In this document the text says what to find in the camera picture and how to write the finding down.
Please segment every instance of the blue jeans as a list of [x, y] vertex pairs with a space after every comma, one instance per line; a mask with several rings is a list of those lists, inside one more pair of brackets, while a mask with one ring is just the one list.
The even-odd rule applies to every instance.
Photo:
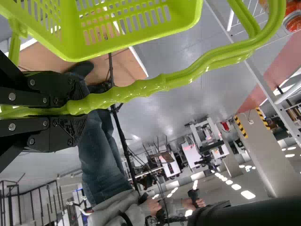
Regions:
[[78, 147], [83, 171], [82, 186], [91, 206], [132, 189], [124, 176], [112, 133], [113, 124], [108, 110], [98, 109], [89, 113]]

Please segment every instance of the plastic basket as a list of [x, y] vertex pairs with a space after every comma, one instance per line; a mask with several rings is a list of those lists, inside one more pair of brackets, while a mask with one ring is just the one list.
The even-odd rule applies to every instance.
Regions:
[[78, 62], [181, 32], [203, 0], [1, 0], [0, 14], [64, 60]]
[[210, 70], [243, 62], [276, 34], [285, 15], [286, 0], [269, 0], [269, 20], [262, 30], [242, 0], [228, 0], [228, 3], [248, 33], [248, 40], [212, 49], [191, 66], [179, 72], [160, 74], [149, 80], [137, 80], [127, 87], [113, 87], [102, 94], [92, 93], [82, 100], [70, 100], [61, 108], [46, 109], [21, 106], [0, 113], [0, 117], [87, 114], [94, 109], [106, 109], [113, 104], [126, 103], [136, 97], [148, 97], [159, 91], [169, 91], [193, 82]]

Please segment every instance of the gray jacket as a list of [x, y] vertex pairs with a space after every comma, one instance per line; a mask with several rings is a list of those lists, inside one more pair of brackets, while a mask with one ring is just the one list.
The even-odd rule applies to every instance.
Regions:
[[[119, 216], [120, 211], [126, 213], [133, 226], [143, 226], [145, 217], [150, 216], [146, 203], [138, 205], [139, 195], [135, 190], [121, 192], [93, 208], [94, 213], [88, 217], [89, 226], [120, 226], [126, 223]], [[183, 209], [181, 200], [166, 199], [169, 216], [176, 215], [177, 210]]]

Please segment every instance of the cart handle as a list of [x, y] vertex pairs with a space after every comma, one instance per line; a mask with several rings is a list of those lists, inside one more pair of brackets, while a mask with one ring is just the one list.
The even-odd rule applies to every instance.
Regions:
[[256, 49], [263, 46], [276, 34], [285, 15], [286, 0], [269, 0], [269, 20], [262, 30], [241, 0], [228, 0], [228, 3], [248, 33], [248, 40], [210, 50], [191, 66], [179, 72], [160, 74], [149, 80], [137, 80], [127, 87], [113, 87], [102, 94], [89, 94], [82, 100], [70, 100], [61, 108], [19, 107], [0, 113], [0, 117], [88, 114], [94, 109], [106, 109], [113, 104], [126, 103], [136, 97], [148, 97], [159, 91], [169, 91], [187, 85], [205, 72], [240, 63], [249, 58]]

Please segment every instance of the yellow-black striped tape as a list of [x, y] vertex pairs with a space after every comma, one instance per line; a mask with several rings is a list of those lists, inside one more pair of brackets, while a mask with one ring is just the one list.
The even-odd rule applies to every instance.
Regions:
[[258, 113], [259, 117], [261, 118], [261, 120], [262, 120], [263, 124], [265, 125], [265, 127], [267, 128], [267, 130], [270, 130], [271, 128], [269, 127], [268, 122], [264, 119], [264, 116], [258, 107], [256, 108], [256, 112]]
[[244, 136], [244, 138], [248, 138], [248, 135], [247, 135], [247, 133], [246, 133], [244, 127], [243, 127], [243, 124], [241, 124], [241, 122], [240, 122], [239, 118], [237, 117], [237, 115], [235, 115], [234, 120], [237, 123], [238, 128], [241, 131], [241, 133]]

